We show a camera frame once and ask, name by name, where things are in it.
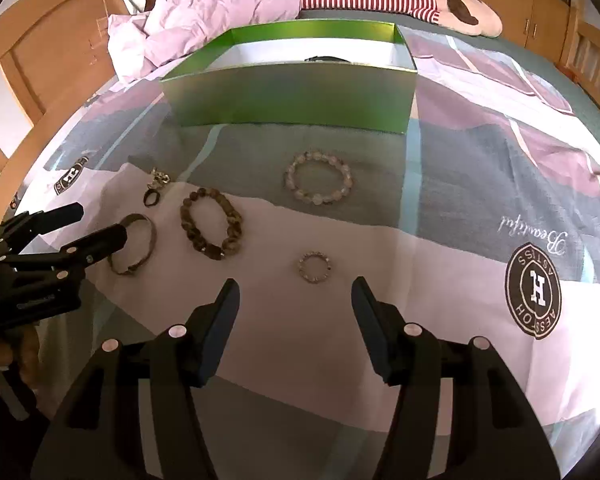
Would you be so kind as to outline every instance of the green box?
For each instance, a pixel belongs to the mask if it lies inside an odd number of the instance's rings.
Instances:
[[[289,60],[210,68],[231,47],[297,38],[392,43],[394,64]],[[416,76],[407,44],[394,23],[295,20],[225,32],[165,75],[162,88],[182,126],[326,124],[403,134]]]

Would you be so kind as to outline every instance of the printed logo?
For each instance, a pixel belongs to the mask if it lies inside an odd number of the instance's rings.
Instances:
[[[89,159],[85,156],[80,157],[75,161],[75,164],[69,168],[69,170],[54,184],[54,190],[56,195],[59,195],[65,192],[67,189],[71,187],[71,184],[75,182],[82,170],[84,169],[84,165],[89,161]]]
[[[529,234],[539,240],[546,240],[546,250],[549,254],[562,256],[567,250],[567,237],[569,236],[567,231],[559,233],[558,231],[547,231],[546,229],[533,227],[521,219],[520,215],[518,215],[515,221],[513,218],[503,216],[498,227],[498,232],[503,227],[505,230],[509,230],[509,236],[511,237],[516,235],[524,237]]]
[[[536,339],[555,328],[562,310],[562,292],[554,264],[532,243],[518,247],[505,275],[509,311],[519,327]]]

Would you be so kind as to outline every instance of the human hand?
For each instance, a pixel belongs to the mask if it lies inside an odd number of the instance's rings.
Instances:
[[[20,369],[22,382],[32,388],[38,375],[38,351],[40,342],[33,325],[19,327],[11,342],[0,335],[0,366],[8,366],[14,360]]]

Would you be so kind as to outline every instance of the bracelet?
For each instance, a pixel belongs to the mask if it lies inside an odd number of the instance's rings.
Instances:
[[[320,258],[327,264],[327,271],[321,276],[309,276],[304,268],[304,263],[309,258]],[[309,283],[320,283],[326,280],[331,273],[331,261],[326,254],[323,254],[318,251],[312,251],[310,253],[306,253],[302,258],[298,260],[298,271],[300,272],[300,276],[302,276]]]
[[[328,195],[322,195],[320,193],[310,194],[306,192],[304,189],[300,189],[296,185],[296,168],[300,164],[304,164],[308,160],[316,160],[318,162],[326,162],[330,166],[333,166],[337,170],[340,170],[342,176],[344,177],[344,181],[342,183],[342,188],[337,189]],[[347,196],[353,187],[353,178],[351,177],[351,169],[350,167],[344,163],[343,160],[334,155],[325,155],[321,152],[309,151],[301,153],[300,155],[296,155],[293,163],[286,168],[285,170],[285,186],[288,190],[294,192],[294,196],[301,200],[306,204],[313,203],[314,205],[321,204],[331,204],[333,202],[337,202],[341,200],[343,196]]]
[[[224,211],[226,221],[229,227],[226,229],[227,238],[222,242],[222,246],[210,244],[205,240],[200,230],[196,227],[196,223],[191,217],[189,207],[199,197],[209,196],[213,198]],[[231,202],[228,201],[222,193],[217,189],[205,187],[198,188],[197,191],[192,191],[188,198],[182,201],[180,207],[181,226],[187,232],[187,238],[191,240],[193,248],[212,260],[222,260],[225,256],[232,256],[240,250],[240,238],[242,237],[242,216],[238,213]]]
[[[144,192],[144,197],[142,198],[142,203],[145,207],[153,207],[160,202],[160,192],[159,189],[162,189],[168,183],[170,183],[171,179],[169,175],[162,171],[158,171],[156,168],[151,170],[152,181],[146,186],[148,189]],[[149,197],[155,196],[155,199],[152,202],[149,202]]]
[[[122,227],[126,228],[126,227],[129,227],[133,222],[137,222],[138,220],[145,220],[145,221],[149,222],[149,226],[151,227],[151,239],[149,240],[149,250],[147,251],[145,256],[140,258],[140,260],[138,260],[133,265],[128,266],[126,268],[126,270],[123,270],[122,272],[116,270],[115,267],[113,266],[112,254],[107,256],[107,261],[109,262],[109,267],[111,267],[111,270],[119,276],[132,276],[133,274],[135,274],[136,270],[138,270],[139,267],[143,266],[146,263],[146,261],[149,259],[149,256],[151,256],[151,254],[154,252],[155,241],[156,241],[158,233],[155,229],[155,224],[151,221],[151,219],[149,217],[144,216],[143,214],[140,214],[140,213],[131,213],[130,215],[125,216],[118,223],[120,225],[122,225]]]

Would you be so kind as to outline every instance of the metal bangle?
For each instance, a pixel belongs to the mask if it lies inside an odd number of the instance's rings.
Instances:
[[[341,57],[335,57],[335,56],[313,56],[313,57],[308,57],[307,59],[305,59],[305,61],[339,61],[339,62],[344,62],[344,63],[351,63],[347,59],[342,59]]]
[[[149,259],[151,254],[154,252],[155,242],[156,242],[156,238],[157,238],[157,230],[155,228],[155,224],[152,222],[152,220],[149,217],[147,217],[143,214],[140,214],[140,213],[131,213],[130,215],[125,216],[118,223],[120,225],[122,225],[122,227],[126,228],[126,227],[129,227],[133,222],[136,222],[138,220],[145,220],[145,221],[149,222],[149,226],[151,227],[151,239],[149,240],[149,249],[148,249],[147,253],[145,254],[145,256],[140,258],[140,260],[138,260],[133,265],[129,265],[126,268],[126,270],[122,270],[122,271],[116,270],[114,268],[112,254],[107,256],[107,261],[109,263],[109,267],[111,267],[111,270],[119,276],[133,276],[136,273],[136,270],[138,270],[139,267],[143,266],[146,263],[146,261]]]
[[[321,276],[309,276],[306,272],[306,269],[304,268],[304,263],[309,258],[320,258],[322,261],[324,261],[324,263],[327,264],[327,272],[325,272]],[[302,278],[308,281],[309,283],[320,283],[328,279],[328,277],[330,276],[331,261],[326,254],[323,254],[318,251],[311,251],[310,253],[305,253],[304,256],[298,260],[298,271],[300,272],[300,276],[302,276]]]

